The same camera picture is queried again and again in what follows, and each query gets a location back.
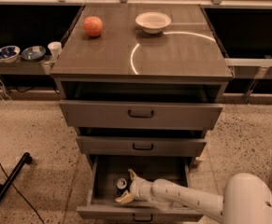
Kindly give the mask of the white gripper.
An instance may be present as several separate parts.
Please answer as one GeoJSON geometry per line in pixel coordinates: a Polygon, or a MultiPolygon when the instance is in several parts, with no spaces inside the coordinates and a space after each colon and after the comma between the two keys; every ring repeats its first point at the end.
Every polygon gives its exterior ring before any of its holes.
{"type": "Polygon", "coordinates": [[[144,178],[139,177],[132,169],[128,169],[132,183],[130,192],[126,190],[121,197],[115,199],[117,203],[127,204],[133,200],[151,202],[153,194],[151,192],[152,183],[144,178]]]}

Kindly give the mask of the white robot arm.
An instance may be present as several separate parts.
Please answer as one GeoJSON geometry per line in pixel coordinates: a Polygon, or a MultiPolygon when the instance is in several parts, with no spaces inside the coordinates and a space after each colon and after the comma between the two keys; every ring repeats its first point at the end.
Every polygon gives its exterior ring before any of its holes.
{"type": "Polygon", "coordinates": [[[272,224],[272,192],[259,177],[248,173],[232,176],[223,195],[190,189],[166,179],[153,182],[128,170],[130,188],[116,199],[126,204],[146,201],[160,210],[183,204],[219,224],[272,224]]]}

